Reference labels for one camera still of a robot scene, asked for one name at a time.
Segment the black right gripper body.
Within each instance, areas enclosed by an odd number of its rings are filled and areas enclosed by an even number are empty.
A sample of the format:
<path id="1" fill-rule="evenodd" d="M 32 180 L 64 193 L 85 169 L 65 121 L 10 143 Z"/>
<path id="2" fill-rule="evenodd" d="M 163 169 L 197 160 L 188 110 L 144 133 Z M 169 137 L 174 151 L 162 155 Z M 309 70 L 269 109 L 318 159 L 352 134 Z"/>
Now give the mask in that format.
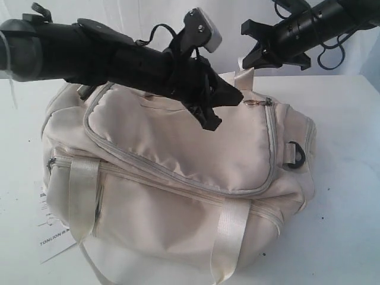
<path id="1" fill-rule="evenodd" d="M 305 53 L 307 44 L 300 39 L 299 27 L 293 21 L 281 21 L 274 26 L 246 20 L 241 25 L 241 34 L 256 40 L 253 50 L 268 48 L 283 65 L 299 66 L 301 70 L 311 67 L 311 59 Z"/>

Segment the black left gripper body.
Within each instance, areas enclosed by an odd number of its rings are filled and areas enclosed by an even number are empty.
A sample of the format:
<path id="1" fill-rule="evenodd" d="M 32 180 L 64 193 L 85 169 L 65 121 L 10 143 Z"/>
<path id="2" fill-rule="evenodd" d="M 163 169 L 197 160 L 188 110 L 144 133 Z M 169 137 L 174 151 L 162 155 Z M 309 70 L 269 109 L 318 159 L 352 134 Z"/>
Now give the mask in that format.
<path id="1" fill-rule="evenodd" d="M 176 62 L 169 52 L 122 45 L 112 56 L 112 82 L 168 98 L 191 98 L 204 88 L 198 62 Z"/>

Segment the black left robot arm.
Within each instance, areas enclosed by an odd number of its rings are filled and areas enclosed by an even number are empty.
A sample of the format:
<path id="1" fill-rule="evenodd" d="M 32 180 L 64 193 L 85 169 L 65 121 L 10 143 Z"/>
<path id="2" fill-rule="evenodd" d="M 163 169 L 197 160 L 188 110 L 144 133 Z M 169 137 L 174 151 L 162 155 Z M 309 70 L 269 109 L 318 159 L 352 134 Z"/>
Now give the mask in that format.
<path id="1" fill-rule="evenodd" d="M 214 131 L 214 108 L 237 106 L 242 93 L 200 55 L 222 38 L 200 8 L 188 12 L 180 32 L 163 51 L 86 18 L 58 24 L 34 3 L 32 13 L 1 24 L 1 70 L 18 82 L 63 79 L 94 89 L 108 82 L 181 102 L 202 128 Z"/>

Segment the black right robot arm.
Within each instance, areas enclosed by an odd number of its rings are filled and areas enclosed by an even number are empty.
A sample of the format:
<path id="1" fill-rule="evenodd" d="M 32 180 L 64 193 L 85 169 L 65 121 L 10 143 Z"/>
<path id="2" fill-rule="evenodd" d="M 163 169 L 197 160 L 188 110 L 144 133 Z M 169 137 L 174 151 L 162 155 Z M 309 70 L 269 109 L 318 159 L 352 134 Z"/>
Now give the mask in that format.
<path id="1" fill-rule="evenodd" d="M 312 7 L 306 1 L 274 1 L 289 16 L 274 26 L 246 20 L 241 33 L 256 40 L 242 60 L 243 69 L 311 67 L 307 51 L 316 46 L 323 50 L 343 48 L 357 31 L 379 26 L 379 1 L 322 1 Z"/>

